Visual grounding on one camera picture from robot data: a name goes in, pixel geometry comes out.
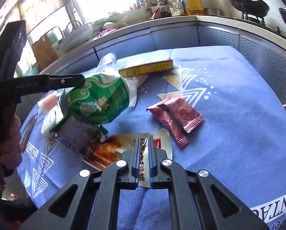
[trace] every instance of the cardboard box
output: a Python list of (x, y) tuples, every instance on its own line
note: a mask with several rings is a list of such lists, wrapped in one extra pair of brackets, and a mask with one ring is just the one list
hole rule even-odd
[(122, 77), (131, 77), (145, 73), (153, 73), (173, 69), (173, 61), (167, 52), (149, 52), (126, 57), (117, 61), (117, 65), (125, 63), (119, 70)]

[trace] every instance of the green snack bag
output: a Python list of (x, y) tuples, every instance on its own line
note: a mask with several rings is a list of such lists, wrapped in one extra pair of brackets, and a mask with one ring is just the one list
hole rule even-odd
[(129, 105), (128, 85), (118, 72), (107, 68), (87, 75), (81, 88), (66, 88), (60, 105), (64, 119), (73, 115), (90, 124), (110, 123)]

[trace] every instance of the table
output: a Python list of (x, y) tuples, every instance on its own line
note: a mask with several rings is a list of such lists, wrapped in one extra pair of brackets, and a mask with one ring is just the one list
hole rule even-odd
[[(179, 148), (171, 137), (174, 161), (185, 169), (206, 169), (272, 229), (286, 217), (286, 114), (279, 99), (250, 63), (227, 46), (160, 50), (182, 68), (182, 88), (169, 76), (150, 74), (138, 89), (137, 105), (104, 125), (109, 135), (162, 129), (146, 108), (165, 94), (183, 97), (205, 121)], [(22, 125), (37, 116), (18, 173), (37, 207), (82, 169), (82, 156), (40, 135), (44, 116), (37, 105)], [(139, 187), (122, 190), (118, 229), (170, 229), (168, 192)]]

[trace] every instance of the red snack packet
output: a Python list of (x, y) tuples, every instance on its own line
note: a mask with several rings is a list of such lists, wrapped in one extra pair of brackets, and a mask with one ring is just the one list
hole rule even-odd
[(203, 115), (193, 109), (182, 97), (168, 96), (162, 102), (169, 108), (187, 133), (190, 133), (204, 121)]
[(179, 147), (184, 147), (188, 144), (188, 139), (183, 135), (180, 127), (170, 117), (170, 115), (157, 104), (147, 108), (153, 116), (173, 135)]

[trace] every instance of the pink cup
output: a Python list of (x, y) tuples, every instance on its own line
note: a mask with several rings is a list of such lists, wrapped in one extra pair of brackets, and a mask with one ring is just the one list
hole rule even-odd
[(41, 109), (42, 113), (46, 115), (52, 108), (54, 108), (58, 103), (59, 94), (57, 91), (44, 97), (42, 100), (38, 101), (37, 104)]

